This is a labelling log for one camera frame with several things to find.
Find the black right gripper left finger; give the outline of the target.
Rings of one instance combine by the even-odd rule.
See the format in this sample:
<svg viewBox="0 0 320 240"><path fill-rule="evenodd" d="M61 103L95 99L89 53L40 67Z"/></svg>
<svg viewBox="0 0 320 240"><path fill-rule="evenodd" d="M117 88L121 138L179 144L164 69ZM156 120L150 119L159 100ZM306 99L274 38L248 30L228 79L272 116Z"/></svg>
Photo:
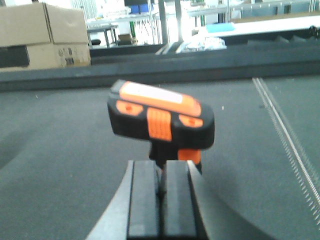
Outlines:
<svg viewBox="0 0 320 240"><path fill-rule="evenodd" d="M110 203L87 240L158 240L158 175L154 162L130 160Z"/></svg>

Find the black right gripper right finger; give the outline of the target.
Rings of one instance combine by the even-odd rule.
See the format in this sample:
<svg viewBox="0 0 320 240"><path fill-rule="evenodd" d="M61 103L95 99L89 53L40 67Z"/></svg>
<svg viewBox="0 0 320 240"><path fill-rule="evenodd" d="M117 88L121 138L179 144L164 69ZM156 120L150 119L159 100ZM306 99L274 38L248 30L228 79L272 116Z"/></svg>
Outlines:
<svg viewBox="0 0 320 240"><path fill-rule="evenodd" d="M272 240L219 198L191 161L167 161L161 179L163 240Z"/></svg>

